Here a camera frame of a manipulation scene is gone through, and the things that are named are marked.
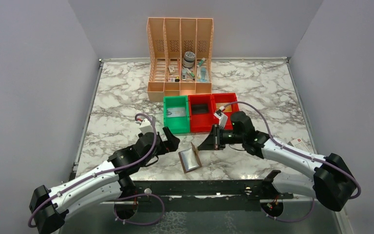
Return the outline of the green plastic bin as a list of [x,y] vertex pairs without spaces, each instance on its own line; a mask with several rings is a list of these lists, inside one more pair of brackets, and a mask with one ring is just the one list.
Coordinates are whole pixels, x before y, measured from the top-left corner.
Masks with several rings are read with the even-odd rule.
[[190,133],[190,118],[187,96],[164,97],[164,126],[173,134]]

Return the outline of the brown leather card holder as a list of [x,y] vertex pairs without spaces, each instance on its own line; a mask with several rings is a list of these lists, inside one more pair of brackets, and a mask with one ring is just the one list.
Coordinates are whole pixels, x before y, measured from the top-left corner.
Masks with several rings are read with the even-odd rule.
[[178,153],[178,156],[185,174],[202,167],[202,163],[199,158],[199,151],[192,142],[190,143],[190,147],[188,149],[181,150]]

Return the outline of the gold VIP card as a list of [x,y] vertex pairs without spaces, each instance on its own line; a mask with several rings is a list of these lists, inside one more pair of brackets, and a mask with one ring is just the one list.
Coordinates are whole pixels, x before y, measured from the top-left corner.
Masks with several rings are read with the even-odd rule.
[[228,105],[227,103],[216,103],[216,105],[217,105],[217,108],[219,108],[219,109],[221,107],[224,107],[224,110],[223,110],[224,113],[232,112],[231,105]]

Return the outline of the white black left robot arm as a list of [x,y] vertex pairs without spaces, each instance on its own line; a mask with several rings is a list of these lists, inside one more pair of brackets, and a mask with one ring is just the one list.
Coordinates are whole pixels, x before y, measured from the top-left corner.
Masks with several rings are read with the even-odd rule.
[[180,139],[168,127],[163,131],[166,140],[159,133],[140,133],[135,144],[116,150],[91,171],[62,185],[35,188],[29,204],[28,226],[37,228],[40,234],[51,234],[85,207],[116,197],[130,199],[135,189],[130,175],[150,166],[152,158],[178,149]]

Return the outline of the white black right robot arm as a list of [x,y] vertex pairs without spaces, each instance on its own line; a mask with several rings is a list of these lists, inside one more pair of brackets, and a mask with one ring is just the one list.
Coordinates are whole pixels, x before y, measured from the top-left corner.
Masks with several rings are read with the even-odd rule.
[[232,129],[214,124],[200,151],[223,150],[227,144],[241,144],[244,150],[262,159],[279,162],[301,173],[301,176],[278,173],[262,184],[262,194],[274,198],[279,193],[295,193],[317,199],[332,211],[341,211],[359,186],[344,160],[337,154],[311,154],[275,140],[254,128],[245,112],[230,117]]

